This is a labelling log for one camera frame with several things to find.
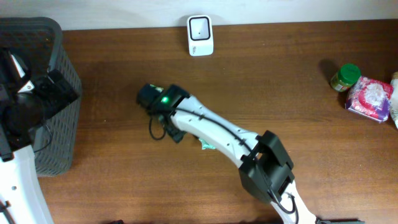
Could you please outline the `teal wipes packet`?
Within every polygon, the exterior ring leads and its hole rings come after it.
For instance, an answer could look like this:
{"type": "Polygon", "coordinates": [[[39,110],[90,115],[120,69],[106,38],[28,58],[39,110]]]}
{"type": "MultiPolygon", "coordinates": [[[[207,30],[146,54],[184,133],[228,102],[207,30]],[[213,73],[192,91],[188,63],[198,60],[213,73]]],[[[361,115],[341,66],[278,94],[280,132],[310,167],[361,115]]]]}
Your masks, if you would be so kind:
{"type": "Polygon", "coordinates": [[[201,149],[202,149],[202,150],[206,150],[206,149],[215,150],[215,149],[216,149],[215,146],[213,146],[213,145],[207,143],[204,139],[199,138],[198,140],[201,142],[201,149]]]}

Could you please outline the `green lid jar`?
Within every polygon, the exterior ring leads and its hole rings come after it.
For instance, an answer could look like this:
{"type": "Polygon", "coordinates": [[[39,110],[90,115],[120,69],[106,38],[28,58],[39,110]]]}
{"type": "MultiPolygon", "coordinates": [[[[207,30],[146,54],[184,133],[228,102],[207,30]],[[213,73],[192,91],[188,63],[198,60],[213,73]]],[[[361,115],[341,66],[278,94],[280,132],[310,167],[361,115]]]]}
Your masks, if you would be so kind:
{"type": "Polygon", "coordinates": [[[351,88],[361,77],[358,66],[347,63],[344,64],[331,78],[330,86],[338,92],[344,92],[351,88]]]}

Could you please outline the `red purple snack packet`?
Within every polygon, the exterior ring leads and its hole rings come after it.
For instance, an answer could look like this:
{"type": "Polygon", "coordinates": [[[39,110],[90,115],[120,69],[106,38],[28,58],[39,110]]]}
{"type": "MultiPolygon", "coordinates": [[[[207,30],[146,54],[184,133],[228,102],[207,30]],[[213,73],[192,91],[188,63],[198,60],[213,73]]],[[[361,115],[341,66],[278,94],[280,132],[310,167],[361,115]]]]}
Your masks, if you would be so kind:
{"type": "Polygon", "coordinates": [[[345,109],[378,123],[385,122],[389,118],[393,91],[391,84],[361,76],[349,89],[345,109]]]}

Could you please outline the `white bamboo print tube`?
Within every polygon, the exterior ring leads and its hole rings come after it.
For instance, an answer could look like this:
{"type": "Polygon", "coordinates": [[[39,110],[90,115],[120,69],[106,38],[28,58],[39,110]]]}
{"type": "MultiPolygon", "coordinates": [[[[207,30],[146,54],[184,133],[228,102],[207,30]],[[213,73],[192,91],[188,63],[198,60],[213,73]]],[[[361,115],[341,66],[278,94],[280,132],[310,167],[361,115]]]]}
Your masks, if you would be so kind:
{"type": "Polygon", "coordinates": [[[392,80],[391,80],[391,86],[393,87],[393,92],[391,95],[390,99],[390,116],[395,124],[395,126],[398,128],[398,119],[397,119],[397,110],[398,110],[398,105],[397,105],[397,99],[398,99],[398,78],[397,78],[397,72],[394,72],[392,74],[392,80]]]}

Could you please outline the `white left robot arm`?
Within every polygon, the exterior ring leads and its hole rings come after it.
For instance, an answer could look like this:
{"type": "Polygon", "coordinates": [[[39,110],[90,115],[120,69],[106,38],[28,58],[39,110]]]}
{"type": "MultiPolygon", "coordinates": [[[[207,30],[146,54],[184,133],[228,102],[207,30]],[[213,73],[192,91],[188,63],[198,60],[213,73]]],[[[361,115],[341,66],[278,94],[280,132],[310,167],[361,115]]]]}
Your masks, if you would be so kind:
{"type": "Polygon", "coordinates": [[[36,75],[1,48],[1,223],[53,223],[38,178],[70,168],[80,104],[76,75],[36,75]]]}

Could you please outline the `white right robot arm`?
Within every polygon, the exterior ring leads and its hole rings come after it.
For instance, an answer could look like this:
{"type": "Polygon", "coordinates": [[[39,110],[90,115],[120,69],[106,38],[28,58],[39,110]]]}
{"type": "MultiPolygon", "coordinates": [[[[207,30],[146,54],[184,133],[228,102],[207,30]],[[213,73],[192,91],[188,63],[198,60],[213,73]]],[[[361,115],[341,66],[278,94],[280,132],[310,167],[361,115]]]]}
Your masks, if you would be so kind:
{"type": "Polygon", "coordinates": [[[243,188],[254,198],[271,204],[284,223],[318,223],[298,193],[294,163],[279,137],[245,130],[204,106],[177,85],[167,89],[146,84],[137,104],[158,120],[164,136],[179,143],[191,134],[204,149],[216,149],[239,171],[243,188]]]}

